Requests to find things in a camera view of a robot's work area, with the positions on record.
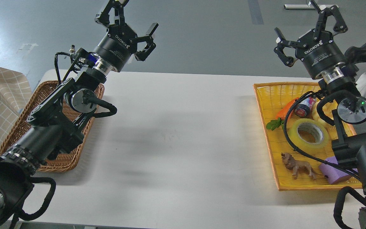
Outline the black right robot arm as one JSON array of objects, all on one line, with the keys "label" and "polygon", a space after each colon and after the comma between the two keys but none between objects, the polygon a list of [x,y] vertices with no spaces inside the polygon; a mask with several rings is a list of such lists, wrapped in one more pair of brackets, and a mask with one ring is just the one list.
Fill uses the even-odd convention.
[{"label": "black right robot arm", "polygon": [[[364,206],[359,211],[358,220],[360,227],[366,229],[366,99],[360,95],[354,79],[358,71],[356,63],[366,62],[366,43],[360,48],[352,46],[342,54],[334,42],[334,36],[347,32],[348,28],[338,7],[318,6],[313,0],[310,3],[319,14],[314,29],[297,41],[289,41],[279,28],[275,28],[279,38],[274,49],[276,55],[288,67],[293,66],[296,60],[301,60],[311,78],[319,80],[320,86],[318,92],[309,91],[292,104],[283,120],[283,132],[296,152],[345,172],[361,182],[363,196],[350,186],[338,192],[334,219],[340,228],[348,228],[342,220],[342,210],[345,197],[350,194]],[[337,139],[332,141],[337,164],[302,151],[301,144],[291,140],[287,133],[290,113],[309,97],[320,99],[317,105],[320,118],[337,130]]]}]

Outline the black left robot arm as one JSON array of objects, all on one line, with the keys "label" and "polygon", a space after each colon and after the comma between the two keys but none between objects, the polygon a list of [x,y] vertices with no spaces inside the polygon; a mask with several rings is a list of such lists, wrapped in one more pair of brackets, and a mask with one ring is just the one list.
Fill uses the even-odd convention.
[{"label": "black left robot arm", "polygon": [[59,154],[68,154],[83,143],[84,128],[91,118],[117,113],[117,108],[99,99],[95,90],[106,82],[111,71],[120,72],[133,55],[145,61],[156,48],[153,23],[139,37],[126,23],[124,7],[128,1],[110,0],[95,22],[106,28],[106,35],[92,52],[83,48],[57,55],[70,57],[64,78],[55,66],[57,88],[27,117],[30,129],[0,155],[0,225],[12,218],[10,228],[19,219],[31,221],[47,210],[56,190],[49,177],[35,172]]}]

